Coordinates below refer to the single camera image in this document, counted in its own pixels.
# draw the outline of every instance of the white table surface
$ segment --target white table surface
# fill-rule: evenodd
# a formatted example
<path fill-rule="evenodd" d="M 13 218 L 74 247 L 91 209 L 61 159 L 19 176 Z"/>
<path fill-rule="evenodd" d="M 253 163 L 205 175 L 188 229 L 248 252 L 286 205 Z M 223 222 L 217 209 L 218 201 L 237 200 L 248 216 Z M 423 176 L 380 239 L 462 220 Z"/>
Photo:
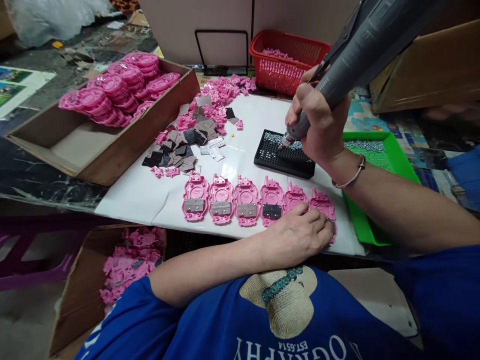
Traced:
<path fill-rule="evenodd" d="M 250 179 L 258 188 L 263 186 L 265 176 L 278 181 L 284 192 L 292 185 L 303 188 L 306 195 L 312 197 L 316 188 L 328 195 L 335 206 L 337 234 L 335 243 L 326 251 L 328 253 L 350 256 L 364 256 L 366 251 L 359 243 L 355 228 L 350 218 L 347 204 L 340 190 L 332 186 L 328 174 L 318 165 L 315 175 L 310 180 L 280 173 L 254 165 L 255 152 L 264 129 L 278 133 L 285 132 L 284 118 L 291 101 L 273 99 L 263 96 L 239 95 L 231 104 L 235 116 L 243 120 L 243 130 L 227 122 L 224 136 L 226 146 L 220 148 L 225 156 L 217 162 L 210 155 L 200 155 L 200 148 L 192 146 L 197 157 L 196 170 L 201 166 L 200 174 L 211 184 L 214 173 L 229 179 L 237 185 L 238 175 Z M 143 225 L 153 225 L 167 229 L 194 233 L 215 234 L 235 239 L 244 238 L 265 230 L 260 217 L 252 227 L 241 227 L 235 215 L 230 224 L 215 225 L 210 213 L 199 222 L 187 222 L 182 212 L 185 184 L 189 177 L 181 173 L 173 178 L 157 179 L 150 168 L 142 166 L 148 150 L 113 184 L 95 209 L 98 215 L 125 220 Z"/>

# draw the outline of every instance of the fingers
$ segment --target fingers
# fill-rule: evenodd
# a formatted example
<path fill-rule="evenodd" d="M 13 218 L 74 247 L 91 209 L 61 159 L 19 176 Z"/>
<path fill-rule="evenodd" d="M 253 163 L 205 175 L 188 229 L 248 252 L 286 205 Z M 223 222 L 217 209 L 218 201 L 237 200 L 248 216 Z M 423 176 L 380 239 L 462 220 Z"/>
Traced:
<path fill-rule="evenodd" d="M 323 228 L 318 232 L 318 240 L 323 246 L 330 243 L 334 237 L 334 227 L 330 221 L 325 221 Z"/>
<path fill-rule="evenodd" d="M 289 214 L 300 216 L 308 209 L 309 209 L 309 205 L 306 202 L 301 202 L 297 206 L 295 206 L 292 210 L 290 210 Z"/>
<path fill-rule="evenodd" d="M 327 216 L 323 212 L 319 212 L 318 218 L 311 223 L 315 234 L 324 228 L 326 220 Z"/>
<path fill-rule="evenodd" d="M 295 96 L 298 99 L 300 108 L 305 111 L 312 125 L 331 115 L 329 105 L 325 101 L 324 96 L 308 84 L 300 84 L 296 89 Z"/>
<path fill-rule="evenodd" d="M 319 67 L 320 65 L 317 65 L 317 66 L 314 66 L 312 67 L 310 70 L 307 70 L 303 73 L 303 75 L 301 76 L 300 78 L 300 81 L 302 83 L 306 83 L 308 80 L 310 80 L 312 78 L 312 76 L 315 74 L 315 72 L 317 71 L 317 68 Z"/>
<path fill-rule="evenodd" d="M 313 222 L 315 222 L 319 219 L 320 214 L 321 214 L 320 211 L 318 211 L 317 209 L 313 209 L 313 210 L 310 210 L 309 212 L 305 213 L 302 216 L 302 218 L 303 218 L 303 220 L 305 220 L 309 223 L 313 223 Z"/>
<path fill-rule="evenodd" d="M 302 107 L 300 106 L 297 97 L 294 96 L 290 108 L 288 108 L 288 112 L 285 116 L 285 126 L 295 125 L 299 119 L 300 111 L 302 111 Z"/>

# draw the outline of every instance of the blue cloth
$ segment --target blue cloth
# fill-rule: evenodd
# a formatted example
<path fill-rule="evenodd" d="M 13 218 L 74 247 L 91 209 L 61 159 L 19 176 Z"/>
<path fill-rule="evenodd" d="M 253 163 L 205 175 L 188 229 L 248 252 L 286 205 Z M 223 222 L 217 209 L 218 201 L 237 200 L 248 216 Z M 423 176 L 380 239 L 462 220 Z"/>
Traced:
<path fill-rule="evenodd" d="M 424 352 L 313 269 L 313 315 L 294 337 L 276 337 L 265 306 L 240 295 L 250 276 L 204 292 L 186 309 L 157 299 L 144 277 L 125 291 L 76 359 L 471 358 L 480 343 L 479 260 L 480 246 L 469 246 L 394 265 L 395 280 L 418 314 Z M 307 289 L 306 281 L 298 284 Z"/>

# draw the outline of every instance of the black screw tray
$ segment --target black screw tray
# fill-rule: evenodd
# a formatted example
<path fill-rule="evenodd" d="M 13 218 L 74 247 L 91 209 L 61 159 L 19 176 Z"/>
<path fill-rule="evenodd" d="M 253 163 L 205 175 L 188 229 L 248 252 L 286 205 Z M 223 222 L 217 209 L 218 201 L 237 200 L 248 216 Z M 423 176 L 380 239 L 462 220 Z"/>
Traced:
<path fill-rule="evenodd" d="M 256 150 L 253 163 L 266 168 L 287 173 L 299 178 L 310 179 L 315 174 L 315 163 L 305 155 L 301 148 L 293 149 L 291 147 L 284 148 L 277 152 L 280 145 L 279 142 L 264 140 L 265 133 L 280 135 L 278 132 L 263 130 L 260 144 Z"/>

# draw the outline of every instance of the hand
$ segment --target hand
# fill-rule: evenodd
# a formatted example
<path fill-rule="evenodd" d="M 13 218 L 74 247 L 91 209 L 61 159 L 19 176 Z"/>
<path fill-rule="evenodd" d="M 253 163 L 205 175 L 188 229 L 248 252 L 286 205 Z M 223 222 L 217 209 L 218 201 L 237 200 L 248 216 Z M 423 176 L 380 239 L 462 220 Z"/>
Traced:
<path fill-rule="evenodd" d="M 306 137 L 302 139 L 305 154 L 322 166 L 335 159 L 344 150 L 343 133 L 349 114 L 351 96 L 348 94 L 338 106 L 331 111 L 324 96 L 313 86 L 307 84 L 317 67 L 305 72 L 302 83 L 296 89 L 292 104 L 285 117 L 285 125 L 294 125 L 303 109 L 310 121 Z"/>
<path fill-rule="evenodd" d="M 267 230 L 257 234 L 263 271 L 294 267 L 330 243 L 332 223 L 316 209 L 304 214 L 308 208 L 304 202 L 298 204 Z"/>

